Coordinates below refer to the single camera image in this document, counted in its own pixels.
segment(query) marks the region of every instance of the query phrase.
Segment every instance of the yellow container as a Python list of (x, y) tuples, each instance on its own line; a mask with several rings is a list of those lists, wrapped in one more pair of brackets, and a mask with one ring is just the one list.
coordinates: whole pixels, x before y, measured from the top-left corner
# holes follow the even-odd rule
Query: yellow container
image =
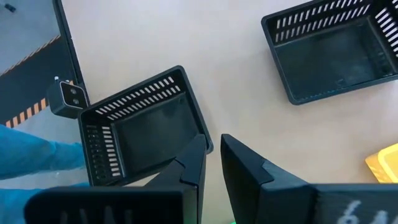
[(398, 184), (398, 144), (369, 156), (366, 163), (380, 183)]

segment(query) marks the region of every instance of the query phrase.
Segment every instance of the tabletop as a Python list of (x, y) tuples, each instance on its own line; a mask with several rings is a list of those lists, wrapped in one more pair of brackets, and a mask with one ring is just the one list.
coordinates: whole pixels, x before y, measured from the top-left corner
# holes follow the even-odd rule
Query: tabletop
[(228, 133), (308, 182), (376, 182), (365, 158), (398, 141), (398, 83), (291, 105), (261, 19), (304, 0), (63, 2), (92, 103), (182, 65), (215, 150), (203, 223), (229, 223), (220, 158)]

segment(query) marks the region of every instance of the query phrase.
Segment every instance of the gray floor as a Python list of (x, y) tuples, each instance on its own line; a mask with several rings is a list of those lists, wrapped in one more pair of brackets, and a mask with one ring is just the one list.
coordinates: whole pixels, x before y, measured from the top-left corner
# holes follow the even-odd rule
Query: gray floor
[(0, 0), (0, 75), (59, 34), (52, 0)]
[[(52, 0), (0, 0), (1, 3), (9, 3), (17, 11), (11, 13), (0, 7), (0, 75), (59, 34)], [(55, 116), (49, 108), (16, 129), (49, 141), (80, 142), (77, 120)], [(87, 181), (86, 170), (77, 169), (2, 180), (0, 188), (47, 188)]]

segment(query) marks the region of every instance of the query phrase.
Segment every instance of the blue sleeve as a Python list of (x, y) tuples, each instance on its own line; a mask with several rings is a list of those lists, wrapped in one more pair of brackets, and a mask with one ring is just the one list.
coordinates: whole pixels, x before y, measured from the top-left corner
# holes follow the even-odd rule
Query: blue sleeve
[(27, 201), (41, 189), (34, 190), (0, 190), (0, 223), (23, 224), (24, 207)]
[(64, 144), (0, 125), (0, 180), (85, 165), (81, 144)]

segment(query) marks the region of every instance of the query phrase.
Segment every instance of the black plastic basket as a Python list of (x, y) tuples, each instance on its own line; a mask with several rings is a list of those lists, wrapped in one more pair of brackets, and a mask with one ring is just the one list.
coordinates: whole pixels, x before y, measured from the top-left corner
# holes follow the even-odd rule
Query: black plastic basket
[(79, 125), (91, 185), (124, 185), (159, 172), (205, 121), (181, 66), (171, 68), (81, 112)]
[(295, 105), (397, 79), (398, 0), (312, 1), (262, 19)]

